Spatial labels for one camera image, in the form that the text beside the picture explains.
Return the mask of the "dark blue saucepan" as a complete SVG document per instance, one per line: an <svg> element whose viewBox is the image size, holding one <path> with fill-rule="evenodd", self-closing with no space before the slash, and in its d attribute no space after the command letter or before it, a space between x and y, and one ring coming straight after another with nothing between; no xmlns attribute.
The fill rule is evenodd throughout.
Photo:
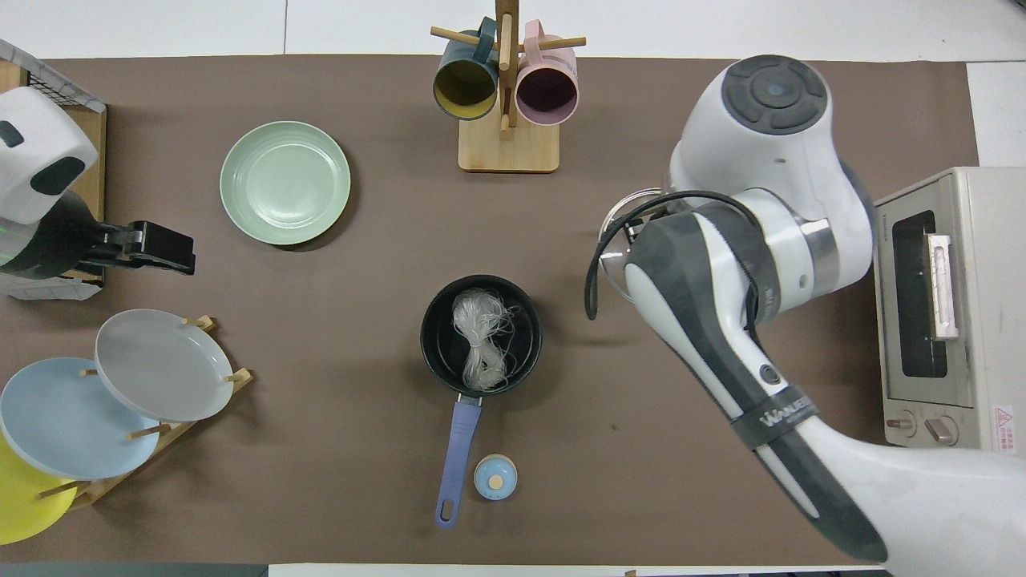
<svg viewBox="0 0 1026 577"><path fill-rule="evenodd" d="M473 390L464 383L462 376L471 347L453 326L452 306L459 295L472 288L490 293L502 301L503 307L511 310L507 321L499 326L499 335L492 339L499 351L503 352L506 375L490 391ZM478 274L453 280L441 288L426 307L420 335L422 356L432 373L458 395L453 403L446 464L434 510L434 523L439 528L451 529L457 523L483 399L507 392L527 379L541 357L542 343L541 317L531 297L512 281L499 276Z"/></svg>

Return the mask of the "mint green plate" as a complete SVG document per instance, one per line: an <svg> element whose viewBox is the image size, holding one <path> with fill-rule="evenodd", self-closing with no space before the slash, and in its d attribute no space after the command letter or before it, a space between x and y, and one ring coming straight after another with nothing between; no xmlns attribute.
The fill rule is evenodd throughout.
<svg viewBox="0 0 1026 577"><path fill-rule="evenodd" d="M305 244L341 218L352 182L348 158L330 134L280 120L250 129L231 146L221 164L220 200L253 240Z"/></svg>

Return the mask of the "cream toaster oven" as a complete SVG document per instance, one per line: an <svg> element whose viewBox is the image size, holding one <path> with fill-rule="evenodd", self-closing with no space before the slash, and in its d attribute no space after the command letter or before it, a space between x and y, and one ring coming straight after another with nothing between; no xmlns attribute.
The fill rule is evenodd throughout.
<svg viewBox="0 0 1026 577"><path fill-rule="evenodd" d="M1026 167L954 167L876 204L884 437L1026 459Z"/></svg>

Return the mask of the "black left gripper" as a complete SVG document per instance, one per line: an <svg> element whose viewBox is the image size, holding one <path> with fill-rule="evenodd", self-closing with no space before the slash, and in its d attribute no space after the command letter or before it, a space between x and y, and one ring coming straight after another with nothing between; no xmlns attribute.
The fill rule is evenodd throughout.
<svg viewBox="0 0 1026 577"><path fill-rule="evenodd" d="M120 258L135 235L131 227L98 222L80 196L67 191L40 220L36 233L16 256L16 276L48 279L83 262L95 267L142 268L146 266L143 259ZM190 236L143 222L144 253L187 253L170 258L149 255L150 267L192 276L196 271L193 246Z"/></svg>

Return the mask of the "yellow plate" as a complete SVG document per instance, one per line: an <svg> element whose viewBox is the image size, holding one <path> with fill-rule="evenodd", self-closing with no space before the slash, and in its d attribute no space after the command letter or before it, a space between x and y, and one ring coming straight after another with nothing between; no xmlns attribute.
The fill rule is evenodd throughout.
<svg viewBox="0 0 1026 577"><path fill-rule="evenodd" d="M74 490L38 499L69 479L45 474L18 456L0 434L0 547L43 532L66 514Z"/></svg>

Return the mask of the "glass lid blue knob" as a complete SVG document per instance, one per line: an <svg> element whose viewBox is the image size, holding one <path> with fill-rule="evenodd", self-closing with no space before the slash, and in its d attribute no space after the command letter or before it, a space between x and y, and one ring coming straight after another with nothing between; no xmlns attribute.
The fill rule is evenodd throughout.
<svg viewBox="0 0 1026 577"><path fill-rule="evenodd" d="M613 223L615 223L616 220L629 215L629 213L635 211L635 209L641 207L642 204L657 200L657 198L660 198L663 195L664 190L660 188L645 188L627 194L627 196L622 198L622 200L616 201L616 203L611 205L609 211L606 211L606 216L604 217L604 220L602 220L602 225L600 226L600 237L602 237L602 235L609 230L613 230L615 233L611 237L611 241L606 244L600 255L600 267L602 273L604 274L606 281L609 285L611 285L611 288L615 288L615 291L628 302L632 302L625 278L625 266L627 264L629 253L631 252L637 235L644 230L648 221L652 220L652 218L660 218L664 215L664 207L663 205L659 205L659 207L652 207L645 209L645 211L639 211L638 215L634 216L634 218L631 218L630 220L627 220L627 222L619 228L613 225Z"/></svg>

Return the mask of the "pink mug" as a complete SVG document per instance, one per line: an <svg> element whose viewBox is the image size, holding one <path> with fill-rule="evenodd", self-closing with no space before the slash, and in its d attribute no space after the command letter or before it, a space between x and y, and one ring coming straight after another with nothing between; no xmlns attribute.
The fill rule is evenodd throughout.
<svg viewBox="0 0 1026 577"><path fill-rule="evenodd" d="M573 47L543 49L543 42L560 40L549 35L542 22L525 25L524 52L519 59L515 101L523 117L542 127L568 120L578 109L579 74Z"/></svg>

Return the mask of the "dark teal mug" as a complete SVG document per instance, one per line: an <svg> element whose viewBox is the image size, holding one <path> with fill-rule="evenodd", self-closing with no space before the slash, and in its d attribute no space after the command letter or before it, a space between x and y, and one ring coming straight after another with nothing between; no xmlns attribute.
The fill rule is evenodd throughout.
<svg viewBox="0 0 1026 577"><path fill-rule="evenodd" d="M470 45L450 40L441 55L432 89L441 110L453 119L469 121L487 115L497 103L499 56L494 48L497 22L485 16L477 30L464 33L483 43Z"/></svg>

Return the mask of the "wooden mug tree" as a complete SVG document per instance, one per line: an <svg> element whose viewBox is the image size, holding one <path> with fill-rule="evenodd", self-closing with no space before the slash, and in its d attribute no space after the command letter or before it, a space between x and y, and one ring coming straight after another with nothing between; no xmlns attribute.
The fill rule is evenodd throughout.
<svg viewBox="0 0 1026 577"><path fill-rule="evenodd" d="M529 21L520 23L519 0L494 0L494 4L495 14L490 18L497 22L494 44L499 56L497 103L490 113L479 119L457 120L458 167L468 172L552 174L559 167L559 137L563 122L554 127L529 122L518 112L515 101L518 63L524 52L525 25ZM464 32L436 26L431 29L433 36L447 42L483 43ZM584 37L560 37L560 40L543 42L541 47L573 47L576 50L586 43Z"/></svg>

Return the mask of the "translucent vermicelli bundle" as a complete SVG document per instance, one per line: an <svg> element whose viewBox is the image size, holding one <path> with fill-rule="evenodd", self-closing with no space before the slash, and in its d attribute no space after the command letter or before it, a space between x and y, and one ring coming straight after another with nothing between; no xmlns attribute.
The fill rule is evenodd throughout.
<svg viewBox="0 0 1026 577"><path fill-rule="evenodd" d="M467 288L452 303L452 326L464 337L469 353L464 361L463 383L479 392L491 391L506 379L506 350L495 338L508 335L513 325L513 309L498 293Z"/></svg>

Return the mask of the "white patterned bag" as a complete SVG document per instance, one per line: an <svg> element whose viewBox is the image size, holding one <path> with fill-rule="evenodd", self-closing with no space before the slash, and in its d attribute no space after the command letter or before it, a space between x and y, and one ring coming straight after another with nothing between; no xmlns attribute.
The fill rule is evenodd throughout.
<svg viewBox="0 0 1026 577"><path fill-rule="evenodd" d="M101 280L72 277L26 279L0 273L0 293L22 301L85 301L102 291Z"/></svg>

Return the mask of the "light blue plate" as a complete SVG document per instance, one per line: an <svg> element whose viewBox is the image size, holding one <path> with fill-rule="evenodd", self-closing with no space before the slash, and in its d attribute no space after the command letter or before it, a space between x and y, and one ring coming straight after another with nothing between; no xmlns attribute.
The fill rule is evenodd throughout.
<svg viewBox="0 0 1026 577"><path fill-rule="evenodd" d="M0 392L0 430L33 467L60 478L129 474L156 450L158 434L128 439L159 423L113 397L91 359L55 357L25 366Z"/></svg>

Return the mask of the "brown table mat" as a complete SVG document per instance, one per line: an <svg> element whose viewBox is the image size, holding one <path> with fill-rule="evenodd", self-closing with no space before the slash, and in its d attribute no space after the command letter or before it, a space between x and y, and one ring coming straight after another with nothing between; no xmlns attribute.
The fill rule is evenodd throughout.
<svg viewBox="0 0 1026 577"><path fill-rule="evenodd" d="M466 174L431 95L436 56L64 59L107 104L106 216L194 238L196 274L121 269L86 301L0 298L0 388L23 366L91 357L123 310L208 314L254 381L95 504L0 547L11 563L849 565L804 520L635 309L583 285L623 196L662 183L686 118L726 61L581 59L582 103L549 175ZM242 134L295 119L353 174L329 232L290 249L221 205ZM543 349L483 403L474 459L520 484L466 488L432 520L455 393L420 350L425 307L453 279L531 296Z"/></svg>

